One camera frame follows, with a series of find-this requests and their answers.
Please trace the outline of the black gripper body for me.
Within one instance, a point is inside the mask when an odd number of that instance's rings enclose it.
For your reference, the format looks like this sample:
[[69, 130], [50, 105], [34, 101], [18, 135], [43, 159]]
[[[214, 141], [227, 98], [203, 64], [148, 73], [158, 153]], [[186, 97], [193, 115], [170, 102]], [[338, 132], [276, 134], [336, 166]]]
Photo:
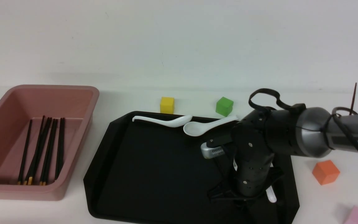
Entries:
[[266, 189], [273, 186], [277, 205], [286, 204], [286, 192], [282, 184], [284, 170], [274, 163], [277, 155], [272, 136], [278, 130], [287, 130], [287, 111], [273, 110], [263, 113], [252, 111], [236, 122], [226, 134], [213, 136], [207, 146], [231, 145], [233, 158], [223, 179], [207, 195], [212, 202], [248, 202], [267, 197]]

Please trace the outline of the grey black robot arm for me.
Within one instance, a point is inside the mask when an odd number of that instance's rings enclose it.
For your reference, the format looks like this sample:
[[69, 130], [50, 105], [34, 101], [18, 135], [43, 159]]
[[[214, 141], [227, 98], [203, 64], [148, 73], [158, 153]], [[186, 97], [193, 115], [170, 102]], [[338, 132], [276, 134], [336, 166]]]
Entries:
[[230, 133], [208, 140], [208, 149], [220, 147], [232, 161], [226, 177], [208, 191], [210, 201], [258, 198], [284, 172], [270, 165], [276, 155], [322, 158], [333, 150], [358, 153], [358, 114], [337, 107], [253, 110], [234, 124]]

